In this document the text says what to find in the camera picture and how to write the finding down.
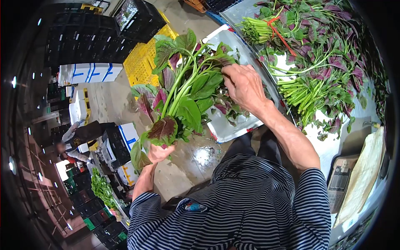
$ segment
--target blue pallet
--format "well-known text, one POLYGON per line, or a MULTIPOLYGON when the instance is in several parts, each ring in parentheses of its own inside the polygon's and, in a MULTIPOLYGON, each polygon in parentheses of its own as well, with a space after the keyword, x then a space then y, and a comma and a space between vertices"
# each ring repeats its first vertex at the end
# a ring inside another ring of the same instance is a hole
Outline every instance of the blue pallet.
POLYGON ((226 24, 226 20, 223 19, 220 15, 217 15, 215 13, 212 13, 211 11, 207 11, 206 15, 212 18, 214 21, 216 21, 220 25, 226 24))

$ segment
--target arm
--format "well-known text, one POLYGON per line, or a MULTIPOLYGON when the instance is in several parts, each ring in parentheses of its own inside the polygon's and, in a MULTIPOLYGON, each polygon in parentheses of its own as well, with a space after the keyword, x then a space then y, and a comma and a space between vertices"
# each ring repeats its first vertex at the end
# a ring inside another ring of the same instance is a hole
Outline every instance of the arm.
POLYGON ((171 145, 166 149, 162 149, 160 146, 150 145, 148 157, 153 163, 143 168, 138 181, 135 184, 132 195, 132 202, 141 194, 153 190, 154 186, 154 171, 156 170, 157 164, 162 162, 175 150, 175 145, 171 145))
POLYGON ((67 132, 65 132, 65 134, 62 136, 62 140, 64 142, 68 141, 69 139, 71 139, 72 137, 72 133, 75 132, 75 130, 78 128, 80 122, 75 122, 69 129, 67 132))
POLYGON ((81 154, 80 152, 78 152, 76 150, 73 150, 71 152, 66 152, 66 153, 67 153, 67 155, 74 157, 78 160, 81 160, 83 162, 90 162, 89 158, 86 155, 81 154))
POLYGON ((320 168, 319 156, 311 142, 265 97, 260 75, 251 65, 233 64, 222 68, 222 73, 230 97, 274 133, 299 172, 308 168, 320 168))

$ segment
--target forearm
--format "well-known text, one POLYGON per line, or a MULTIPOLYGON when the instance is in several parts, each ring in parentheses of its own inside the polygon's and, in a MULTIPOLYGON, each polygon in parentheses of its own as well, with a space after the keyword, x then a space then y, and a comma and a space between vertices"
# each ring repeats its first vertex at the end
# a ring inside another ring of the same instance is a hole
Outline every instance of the forearm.
POLYGON ((153 190, 154 187, 154 172, 157 163, 145 166, 140 173, 138 181, 135 184, 132 195, 132 202, 141 194, 153 190))
POLYGON ((268 100, 257 116, 276 136, 292 164, 303 172, 308 168, 320 168, 320 158, 306 136, 289 122, 268 100))

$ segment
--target man's right hand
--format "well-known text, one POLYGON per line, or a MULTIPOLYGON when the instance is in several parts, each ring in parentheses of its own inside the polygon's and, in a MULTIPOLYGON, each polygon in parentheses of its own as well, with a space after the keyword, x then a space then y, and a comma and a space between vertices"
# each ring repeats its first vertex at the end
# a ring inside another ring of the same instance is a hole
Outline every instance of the man's right hand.
POLYGON ((221 72, 229 96, 253 115, 258 117, 265 112, 265 107, 272 103, 265 97, 261 77, 253 66, 232 64, 223 67, 221 72))

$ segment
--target yellow plastic crate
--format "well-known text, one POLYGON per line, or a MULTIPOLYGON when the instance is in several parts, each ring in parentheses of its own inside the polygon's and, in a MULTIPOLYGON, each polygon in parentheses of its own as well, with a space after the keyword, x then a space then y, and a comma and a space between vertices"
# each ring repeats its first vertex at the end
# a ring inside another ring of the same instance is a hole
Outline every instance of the yellow plastic crate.
MULTIPOLYGON (((160 12, 167 24, 161 28, 157 35, 169 36, 175 39, 178 34, 170 27, 167 17, 160 12)), ((124 68, 128 76, 129 84, 151 84, 158 86, 158 76, 151 74, 156 67, 154 58, 156 56, 156 41, 151 39, 147 44, 138 43, 124 61, 124 68)))

